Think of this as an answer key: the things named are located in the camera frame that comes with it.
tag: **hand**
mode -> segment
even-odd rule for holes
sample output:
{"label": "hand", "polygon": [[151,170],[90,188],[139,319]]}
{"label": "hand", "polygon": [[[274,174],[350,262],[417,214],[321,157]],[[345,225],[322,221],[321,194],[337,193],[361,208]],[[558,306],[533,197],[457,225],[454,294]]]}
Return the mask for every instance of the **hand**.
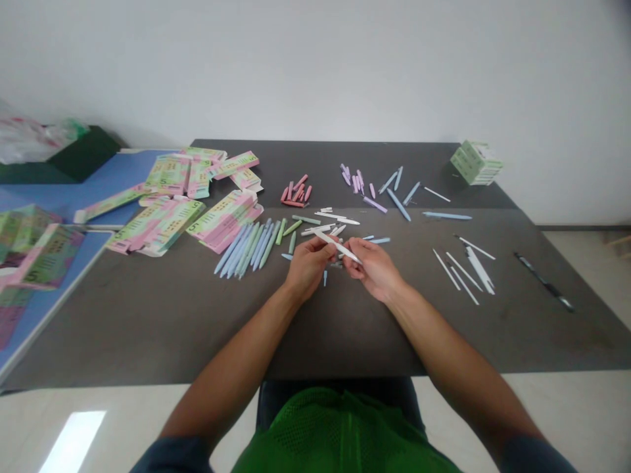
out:
{"label": "hand", "polygon": [[317,236],[296,247],[285,286],[296,295],[300,303],[305,302],[316,291],[327,261],[334,262],[336,254],[333,243],[327,244]]}
{"label": "hand", "polygon": [[387,303],[397,289],[405,286],[399,270],[379,245],[361,238],[351,238],[344,246],[363,263],[362,266],[344,256],[346,272],[353,279],[359,279],[375,299]]}

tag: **dark gray table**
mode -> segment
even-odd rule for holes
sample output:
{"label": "dark gray table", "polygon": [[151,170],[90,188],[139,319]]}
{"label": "dark gray table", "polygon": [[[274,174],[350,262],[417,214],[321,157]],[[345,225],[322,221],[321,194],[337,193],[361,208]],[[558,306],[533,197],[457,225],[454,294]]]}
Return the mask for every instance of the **dark gray table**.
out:
{"label": "dark gray table", "polygon": [[[468,187],[447,163],[453,143],[309,143],[205,141],[193,146],[252,149],[266,191],[263,216],[311,214],[320,206],[361,221],[343,237],[390,236],[385,248],[403,276],[501,372],[631,368],[631,333],[578,276],[525,214],[497,186]],[[400,165],[404,196],[421,179],[452,198],[415,196],[412,222],[398,210],[386,215],[363,205],[341,179],[339,164],[362,169],[376,187]],[[310,175],[312,207],[280,205],[291,179]],[[206,203],[232,183],[213,183]],[[379,202],[391,208],[385,195]],[[464,213],[471,221],[436,221],[424,210]],[[447,250],[465,267],[458,233],[492,252],[480,257],[497,296],[476,292],[480,306],[457,292],[432,252]],[[219,279],[218,255],[183,235],[162,258],[106,252],[35,341],[3,384],[4,389],[114,386],[191,382],[281,284],[288,241],[275,247],[262,271],[241,281]],[[514,258],[524,254],[577,307],[566,312]],[[300,310],[270,365],[268,377],[336,378],[423,374],[423,367],[387,309],[342,270],[329,270]]]}

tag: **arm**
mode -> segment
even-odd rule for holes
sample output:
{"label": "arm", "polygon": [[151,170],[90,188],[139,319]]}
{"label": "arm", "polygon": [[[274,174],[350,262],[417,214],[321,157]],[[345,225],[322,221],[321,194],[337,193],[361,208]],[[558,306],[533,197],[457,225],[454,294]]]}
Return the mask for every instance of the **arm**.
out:
{"label": "arm", "polygon": [[319,285],[335,246],[315,237],[296,247],[285,283],[191,384],[160,437],[202,436],[212,451],[256,393],[300,306]]}
{"label": "arm", "polygon": [[362,267],[344,258],[351,277],[388,306],[436,389],[473,429],[498,467],[512,438],[544,438],[506,381],[406,284],[380,246],[359,238],[346,244],[363,262]]}

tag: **sleeve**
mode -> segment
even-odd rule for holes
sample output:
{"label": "sleeve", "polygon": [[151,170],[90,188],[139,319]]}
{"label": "sleeve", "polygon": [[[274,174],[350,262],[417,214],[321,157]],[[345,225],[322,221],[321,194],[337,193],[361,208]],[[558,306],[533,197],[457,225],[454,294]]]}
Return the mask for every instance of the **sleeve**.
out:
{"label": "sleeve", "polygon": [[548,442],[519,436],[504,449],[501,473],[578,473],[569,461]]}
{"label": "sleeve", "polygon": [[208,446],[201,437],[158,439],[130,473],[212,473]]}

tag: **mesh shirt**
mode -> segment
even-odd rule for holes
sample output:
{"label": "mesh shirt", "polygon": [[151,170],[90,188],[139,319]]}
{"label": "mesh shirt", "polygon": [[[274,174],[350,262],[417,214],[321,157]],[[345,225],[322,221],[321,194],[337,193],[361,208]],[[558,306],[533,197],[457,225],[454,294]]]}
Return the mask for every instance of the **mesh shirt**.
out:
{"label": "mesh shirt", "polygon": [[269,430],[255,433],[234,467],[243,472],[459,472],[401,410],[370,397],[310,388]]}

